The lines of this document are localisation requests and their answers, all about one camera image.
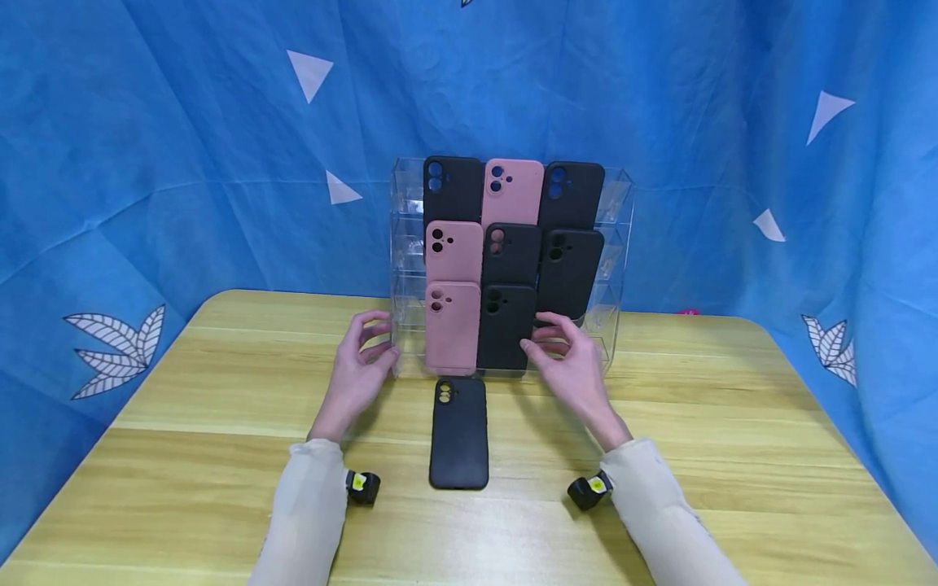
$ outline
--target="hand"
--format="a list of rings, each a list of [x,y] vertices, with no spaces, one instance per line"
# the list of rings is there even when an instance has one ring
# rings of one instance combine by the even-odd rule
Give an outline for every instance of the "hand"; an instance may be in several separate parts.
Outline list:
[[[307,440],[322,438],[338,443],[356,417],[378,396],[387,373],[401,352],[391,346],[390,341],[365,350],[361,348],[368,340],[391,331],[391,323],[387,321],[390,317],[386,311],[373,309],[352,318],[345,338],[336,350],[329,388]],[[366,327],[375,320],[382,321]]]
[[[551,325],[538,328],[521,345],[544,382],[583,421],[603,450],[609,452],[631,441],[626,423],[609,402],[593,340],[566,316],[546,312],[536,317]]]

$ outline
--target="wood grain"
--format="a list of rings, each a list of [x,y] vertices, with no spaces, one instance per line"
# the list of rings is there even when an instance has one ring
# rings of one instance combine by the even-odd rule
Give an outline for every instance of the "wood grain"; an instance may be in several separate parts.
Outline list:
[[[309,428],[354,312],[296,293],[210,299],[0,568],[0,584],[243,584],[287,446]],[[934,584],[938,572],[771,338],[732,318],[622,315],[608,384],[752,584]],[[491,481],[427,482],[433,381],[390,382],[346,465],[333,584],[651,584],[614,509],[565,495],[600,452],[536,377],[489,381]]]

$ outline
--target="black phone case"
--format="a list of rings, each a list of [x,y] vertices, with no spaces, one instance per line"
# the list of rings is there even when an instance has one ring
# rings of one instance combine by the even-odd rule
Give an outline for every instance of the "black phone case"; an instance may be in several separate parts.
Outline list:
[[[555,181],[554,170],[563,170],[563,178]],[[544,172],[540,191],[540,212],[537,226],[547,233],[557,228],[591,230],[596,225],[599,197],[606,171],[596,163],[556,161]],[[554,195],[559,189],[559,197]]]
[[[492,233],[502,231],[502,241],[494,242]],[[499,224],[485,232],[482,251],[482,286],[510,283],[535,286],[540,263],[540,229],[527,224]]]
[[[434,162],[443,167],[438,177],[442,185],[435,191],[430,189]],[[481,222],[483,181],[485,165],[477,158],[427,157],[423,161],[423,233],[435,219]]]
[[[478,325],[479,368],[524,370],[527,355],[519,342],[534,330],[537,292],[528,285],[489,285],[482,291]]]
[[[586,313],[605,238],[595,230],[552,230],[545,236],[537,281],[537,310],[566,315]]]
[[[448,402],[442,402],[444,384]],[[489,484],[489,433],[485,383],[443,377],[433,393],[430,484],[434,488],[485,488]]]

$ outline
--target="woman's left hand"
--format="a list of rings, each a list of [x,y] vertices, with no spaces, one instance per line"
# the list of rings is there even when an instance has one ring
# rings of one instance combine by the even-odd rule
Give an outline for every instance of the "woman's left hand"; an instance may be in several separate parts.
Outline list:
[[[362,350],[368,340],[391,331],[390,314],[373,309],[352,318],[348,332],[336,350],[332,378],[323,405],[307,440],[322,438],[338,443],[342,434],[378,396],[387,373],[401,352],[385,341]],[[379,321],[375,325],[368,323]]]

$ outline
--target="blue fabric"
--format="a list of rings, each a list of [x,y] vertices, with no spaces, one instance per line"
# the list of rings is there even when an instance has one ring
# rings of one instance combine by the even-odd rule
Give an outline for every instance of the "blue fabric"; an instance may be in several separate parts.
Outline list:
[[[386,295],[433,153],[626,168],[624,307],[768,329],[938,554],[938,7],[462,4],[0,4],[0,560],[213,293]]]

